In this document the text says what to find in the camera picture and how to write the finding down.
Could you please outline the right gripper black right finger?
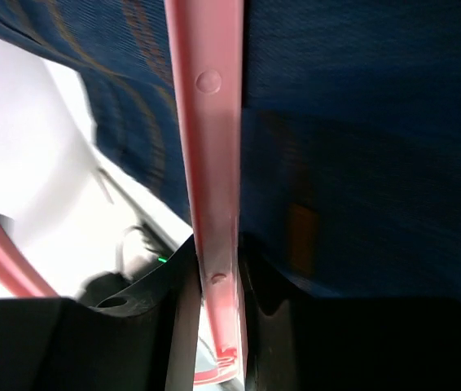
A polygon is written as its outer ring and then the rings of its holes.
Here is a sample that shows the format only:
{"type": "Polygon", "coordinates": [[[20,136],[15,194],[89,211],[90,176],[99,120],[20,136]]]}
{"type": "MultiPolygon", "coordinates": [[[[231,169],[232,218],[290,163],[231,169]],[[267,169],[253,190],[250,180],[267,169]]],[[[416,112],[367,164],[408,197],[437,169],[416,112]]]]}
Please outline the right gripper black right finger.
{"type": "Polygon", "coordinates": [[[461,304],[315,298],[239,241],[248,390],[461,390],[461,304]]]}

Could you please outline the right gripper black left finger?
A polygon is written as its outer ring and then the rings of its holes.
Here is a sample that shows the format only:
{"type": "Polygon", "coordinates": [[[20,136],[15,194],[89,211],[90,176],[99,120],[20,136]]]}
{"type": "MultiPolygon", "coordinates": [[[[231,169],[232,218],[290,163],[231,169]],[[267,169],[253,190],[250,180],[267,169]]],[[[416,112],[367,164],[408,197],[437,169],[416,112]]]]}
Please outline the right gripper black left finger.
{"type": "Polygon", "coordinates": [[[199,317],[192,239],[95,307],[0,299],[0,390],[190,390],[199,317]]]}

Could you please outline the dark blue denim trousers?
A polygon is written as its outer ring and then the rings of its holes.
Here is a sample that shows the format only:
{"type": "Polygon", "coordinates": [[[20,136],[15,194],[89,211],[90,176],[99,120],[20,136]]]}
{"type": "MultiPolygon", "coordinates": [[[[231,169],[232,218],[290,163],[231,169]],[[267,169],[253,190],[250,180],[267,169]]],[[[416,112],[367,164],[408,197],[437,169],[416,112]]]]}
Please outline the dark blue denim trousers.
{"type": "MultiPolygon", "coordinates": [[[[461,301],[461,1],[249,1],[240,228],[318,297],[461,301]]],[[[99,150],[188,219],[161,1],[0,1],[99,150]]]]}

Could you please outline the pink hanger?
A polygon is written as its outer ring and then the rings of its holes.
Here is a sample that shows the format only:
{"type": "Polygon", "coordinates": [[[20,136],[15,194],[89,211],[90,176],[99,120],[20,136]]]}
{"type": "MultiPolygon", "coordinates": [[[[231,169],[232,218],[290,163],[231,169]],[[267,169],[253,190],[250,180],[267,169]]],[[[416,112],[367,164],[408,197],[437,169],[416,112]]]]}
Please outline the pink hanger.
{"type": "Polygon", "coordinates": [[[244,3],[0,1],[0,39],[83,80],[99,150],[175,212],[189,212],[216,366],[235,378],[244,3]]]}

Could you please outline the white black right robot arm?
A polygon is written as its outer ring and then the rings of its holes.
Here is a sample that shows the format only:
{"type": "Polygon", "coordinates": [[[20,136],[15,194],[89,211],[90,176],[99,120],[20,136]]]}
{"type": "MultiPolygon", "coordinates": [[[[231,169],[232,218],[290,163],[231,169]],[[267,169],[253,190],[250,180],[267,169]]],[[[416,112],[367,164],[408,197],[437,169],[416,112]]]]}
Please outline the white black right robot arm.
{"type": "MultiPolygon", "coordinates": [[[[314,298],[239,243],[247,390],[461,390],[461,304],[314,298]]],[[[0,299],[0,390],[190,390],[200,283],[194,242],[144,229],[77,299],[0,299]]]]}

